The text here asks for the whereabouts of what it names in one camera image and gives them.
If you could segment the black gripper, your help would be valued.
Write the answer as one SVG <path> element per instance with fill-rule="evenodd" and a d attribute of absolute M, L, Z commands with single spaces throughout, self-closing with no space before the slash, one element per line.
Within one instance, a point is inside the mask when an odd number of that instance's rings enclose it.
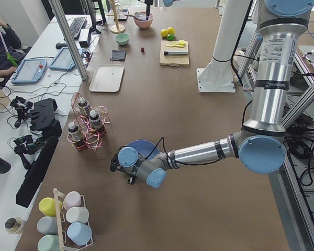
<path fill-rule="evenodd" d="M 115 171 L 119 171 L 119 172 L 123 172 L 123 168 L 122 166 L 119 164 L 119 160 L 118 160 L 118 154 L 116 153 L 113 158 L 111 159 L 110 162 L 110 171 L 111 172 L 115 172 Z M 130 175 L 127 184 L 129 185 L 134 185 L 136 183 L 136 177 L 135 175 Z"/>

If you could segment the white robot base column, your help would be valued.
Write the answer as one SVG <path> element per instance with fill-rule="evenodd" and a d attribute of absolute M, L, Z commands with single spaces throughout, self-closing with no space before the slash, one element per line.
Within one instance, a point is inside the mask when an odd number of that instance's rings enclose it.
<path fill-rule="evenodd" d="M 231 62 L 252 3 L 251 0 L 226 1 L 211 61 L 205 68 L 197 69 L 199 92 L 234 93 L 236 91 Z"/>

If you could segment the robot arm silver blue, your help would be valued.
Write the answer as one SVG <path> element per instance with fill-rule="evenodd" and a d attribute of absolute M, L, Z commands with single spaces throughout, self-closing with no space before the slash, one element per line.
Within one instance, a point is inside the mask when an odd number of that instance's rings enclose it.
<path fill-rule="evenodd" d="M 110 170 L 129 175 L 158 188 L 168 169 L 208 165 L 228 157 L 238 158 L 249 170 L 267 174 L 278 170 L 285 158 L 285 128 L 282 116 L 289 90 L 298 38 L 308 28 L 314 1 L 265 1 L 259 11 L 259 33 L 263 38 L 254 85 L 252 111 L 239 132 L 224 139 L 163 151 L 153 158 L 129 146 L 121 147 Z"/>

